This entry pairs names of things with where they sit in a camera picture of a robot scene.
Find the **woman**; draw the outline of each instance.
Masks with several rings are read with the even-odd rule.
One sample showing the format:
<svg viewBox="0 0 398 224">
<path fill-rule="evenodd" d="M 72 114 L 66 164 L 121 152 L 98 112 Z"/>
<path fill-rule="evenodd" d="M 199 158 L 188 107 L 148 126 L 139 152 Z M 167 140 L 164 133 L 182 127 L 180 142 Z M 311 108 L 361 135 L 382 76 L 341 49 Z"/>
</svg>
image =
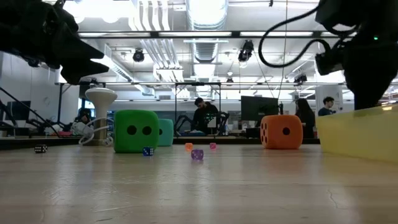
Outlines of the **woman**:
<svg viewBox="0 0 398 224">
<path fill-rule="evenodd" d="M 300 98 L 296 101 L 296 116 L 300 118 L 303 125 L 303 137 L 314 138 L 315 114 L 306 99 Z"/>
</svg>

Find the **man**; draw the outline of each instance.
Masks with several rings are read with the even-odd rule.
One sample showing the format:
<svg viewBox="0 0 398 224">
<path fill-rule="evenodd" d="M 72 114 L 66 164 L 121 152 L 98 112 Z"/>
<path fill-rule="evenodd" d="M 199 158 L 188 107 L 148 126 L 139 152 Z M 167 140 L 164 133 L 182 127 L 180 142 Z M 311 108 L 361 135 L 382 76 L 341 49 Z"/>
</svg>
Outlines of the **man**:
<svg viewBox="0 0 398 224">
<path fill-rule="evenodd" d="M 216 128 L 213 129 L 207 128 L 207 123 L 205 121 L 205 118 L 207 114 L 218 113 L 217 107 L 209 102 L 203 101 L 202 98 L 197 98 L 195 100 L 195 106 L 198 107 L 198 109 L 195 111 L 195 114 L 193 115 L 193 125 L 195 129 L 198 131 L 203 131 L 206 134 L 211 134 L 211 133 L 215 134 L 217 132 Z"/>
<path fill-rule="evenodd" d="M 323 107 L 322 109 L 320 109 L 318 111 L 318 116 L 327 116 L 327 115 L 334 114 L 334 112 L 330 109 L 333 107 L 334 103 L 335 103 L 335 99 L 333 99 L 330 96 L 323 99 L 323 104 L 325 105 L 325 107 Z"/>
</svg>

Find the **white lamp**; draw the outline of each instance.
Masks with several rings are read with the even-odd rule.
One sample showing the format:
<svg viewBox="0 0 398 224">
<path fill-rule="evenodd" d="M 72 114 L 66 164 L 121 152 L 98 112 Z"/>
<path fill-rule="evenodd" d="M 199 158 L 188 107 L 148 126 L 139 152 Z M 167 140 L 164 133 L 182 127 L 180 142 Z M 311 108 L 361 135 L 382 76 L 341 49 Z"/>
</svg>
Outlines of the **white lamp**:
<svg viewBox="0 0 398 224">
<path fill-rule="evenodd" d="M 95 116 L 97 121 L 94 123 L 95 129 L 106 126 L 106 113 L 111 103 L 118 97 L 117 94 L 107 88 L 91 88 L 86 91 L 87 98 L 94 104 Z M 92 146 L 100 146 L 106 139 L 106 129 L 94 133 L 94 138 L 89 142 Z"/>
</svg>

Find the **spotlight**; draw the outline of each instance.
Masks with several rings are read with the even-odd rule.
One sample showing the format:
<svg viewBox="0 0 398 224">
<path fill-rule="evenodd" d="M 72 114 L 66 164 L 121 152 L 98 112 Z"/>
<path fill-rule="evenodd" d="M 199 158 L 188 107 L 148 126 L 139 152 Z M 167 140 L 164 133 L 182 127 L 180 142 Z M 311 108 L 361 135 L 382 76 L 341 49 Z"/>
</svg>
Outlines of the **spotlight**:
<svg viewBox="0 0 398 224">
<path fill-rule="evenodd" d="M 227 78 L 226 83 L 233 83 L 234 80 L 232 78 Z"/>
<path fill-rule="evenodd" d="M 245 40 L 244 45 L 239 53 L 238 60 L 240 62 L 247 62 L 251 57 L 251 52 L 254 50 L 253 42 L 251 40 Z"/>
<path fill-rule="evenodd" d="M 294 83 L 297 83 L 297 86 L 305 83 L 307 81 L 307 75 L 302 74 L 294 78 Z"/>
<path fill-rule="evenodd" d="M 143 62 L 144 61 L 144 53 L 142 49 L 136 49 L 136 53 L 132 56 L 132 59 L 135 62 Z"/>
</svg>

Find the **yellow plastic bin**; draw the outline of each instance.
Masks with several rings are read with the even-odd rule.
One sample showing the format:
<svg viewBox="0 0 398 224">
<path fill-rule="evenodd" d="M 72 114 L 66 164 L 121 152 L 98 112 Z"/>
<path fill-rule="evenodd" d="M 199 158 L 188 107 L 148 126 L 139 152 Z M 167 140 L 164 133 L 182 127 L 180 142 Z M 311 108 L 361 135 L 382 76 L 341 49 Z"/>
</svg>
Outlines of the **yellow plastic bin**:
<svg viewBox="0 0 398 224">
<path fill-rule="evenodd" d="M 317 118 L 323 152 L 398 162 L 398 106 Z"/>
</svg>

